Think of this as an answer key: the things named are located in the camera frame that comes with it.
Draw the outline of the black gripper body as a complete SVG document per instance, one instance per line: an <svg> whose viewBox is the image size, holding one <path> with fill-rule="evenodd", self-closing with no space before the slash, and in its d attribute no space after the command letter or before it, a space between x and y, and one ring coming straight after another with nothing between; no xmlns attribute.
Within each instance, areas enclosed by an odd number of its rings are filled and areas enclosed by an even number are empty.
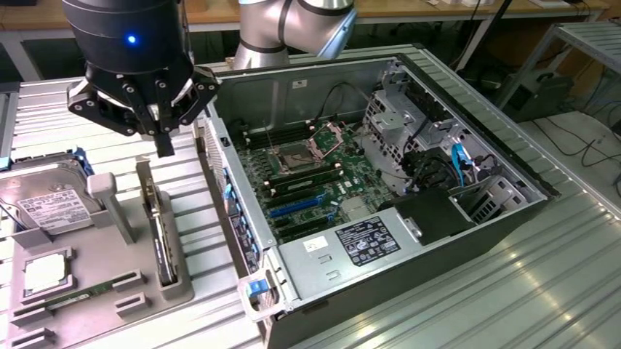
<svg viewBox="0 0 621 349"><path fill-rule="evenodd" d="M65 1L62 8L87 62L91 84L118 76L185 84L193 75L179 1Z"/></svg>

